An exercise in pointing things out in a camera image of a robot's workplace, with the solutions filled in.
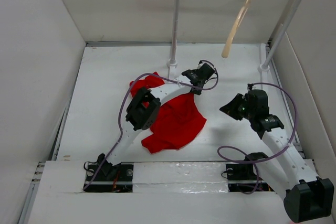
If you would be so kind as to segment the red t shirt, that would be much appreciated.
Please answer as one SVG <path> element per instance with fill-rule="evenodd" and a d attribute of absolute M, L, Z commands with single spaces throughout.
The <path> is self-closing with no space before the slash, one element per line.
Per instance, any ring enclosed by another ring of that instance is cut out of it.
<path fill-rule="evenodd" d="M 199 112 L 191 87 L 181 83 L 164 83 L 158 73 L 137 82 L 130 82 L 134 97 L 140 88 L 151 89 L 160 99 L 157 118 L 150 127 L 151 135 L 141 144 L 151 154 L 163 150 L 179 150 L 192 142 L 205 126 L 206 119 Z"/>

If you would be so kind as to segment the beige plastic clothes hanger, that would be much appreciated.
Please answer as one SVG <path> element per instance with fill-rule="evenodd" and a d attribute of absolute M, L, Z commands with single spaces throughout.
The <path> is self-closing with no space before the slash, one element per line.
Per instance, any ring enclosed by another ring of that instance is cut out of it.
<path fill-rule="evenodd" d="M 228 56 L 229 56 L 233 40 L 234 40 L 234 38 L 236 36 L 236 33 L 237 33 L 245 15 L 246 15 L 246 12 L 247 12 L 247 10 L 250 6 L 250 2 L 251 2 L 251 0 L 245 0 L 243 6 L 241 7 L 241 9 L 240 9 L 235 21 L 234 21 L 234 24 L 233 24 L 233 26 L 230 30 L 230 33 L 229 33 L 229 35 L 227 37 L 227 40 L 225 42 L 225 46 L 224 46 L 224 48 L 222 50 L 222 53 L 221 53 L 221 57 L 224 58 L 224 59 L 228 58 Z"/>

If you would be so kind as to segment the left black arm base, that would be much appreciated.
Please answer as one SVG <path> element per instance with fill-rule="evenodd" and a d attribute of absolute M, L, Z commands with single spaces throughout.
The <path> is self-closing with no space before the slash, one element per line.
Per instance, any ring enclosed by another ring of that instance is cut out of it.
<path fill-rule="evenodd" d="M 100 154 L 95 162 L 85 162 L 86 171 L 83 191 L 87 193 L 131 193 L 133 192 L 133 163 L 112 165 L 105 161 L 100 164 L 105 155 Z"/>

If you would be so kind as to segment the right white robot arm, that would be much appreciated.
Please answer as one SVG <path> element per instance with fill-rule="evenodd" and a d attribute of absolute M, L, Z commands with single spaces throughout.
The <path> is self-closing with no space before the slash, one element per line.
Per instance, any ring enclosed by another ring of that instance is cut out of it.
<path fill-rule="evenodd" d="M 220 111 L 235 120 L 246 119 L 273 156 L 251 153 L 243 161 L 243 174 L 262 178 L 282 199 L 288 217 L 294 222 L 331 215 L 334 185 L 310 168 L 290 142 L 279 117 L 270 114 L 264 90 L 237 94 Z"/>

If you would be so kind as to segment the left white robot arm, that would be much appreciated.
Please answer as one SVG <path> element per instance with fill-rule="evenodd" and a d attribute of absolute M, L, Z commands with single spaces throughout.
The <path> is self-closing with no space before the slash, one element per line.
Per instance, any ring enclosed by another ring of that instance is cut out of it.
<path fill-rule="evenodd" d="M 128 104 L 125 117 L 122 117 L 131 89 L 148 76 L 163 80 L 165 83 L 155 88 L 141 87 Z M 140 132 L 149 129 L 154 124 L 162 105 L 179 95 L 187 93 L 200 95 L 202 91 L 215 88 L 215 84 L 209 88 L 204 87 L 206 82 L 213 76 L 218 82 L 217 69 L 213 63 L 207 60 L 201 60 L 196 69 L 185 70 L 174 79 L 165 78 L 154 73 L 144 73 L 138 76 L 127 90 L 119 110 L 119 137 L 110 150 L 106 154 L 100 154 L 97 159 L 100 166 L 100 176 L 105 180 L 115 178 L 117 175 L 116 165 L 122 162 L 123 153 L 134 142 Z"/>

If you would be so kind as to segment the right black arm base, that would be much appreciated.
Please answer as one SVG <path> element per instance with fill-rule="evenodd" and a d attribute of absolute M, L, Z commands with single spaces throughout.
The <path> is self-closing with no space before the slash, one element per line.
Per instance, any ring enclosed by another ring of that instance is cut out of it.
<path fill-rule="evenodd" d="M 256 161 L 268 157 L 262 152 L 251 153 L 245 156 L 244 161 Z M 227 179 L 228 191 L 230 193 L 240 192 L 243 194 L 251 194 L 256 184 L 256 173 L 253 164 L 236 164 L 227 163 L 226 170 L 222 172 L 222 177 Z M 266 182 L 259 178 L 257 189 L 255 192 L 274 191 Z"/>

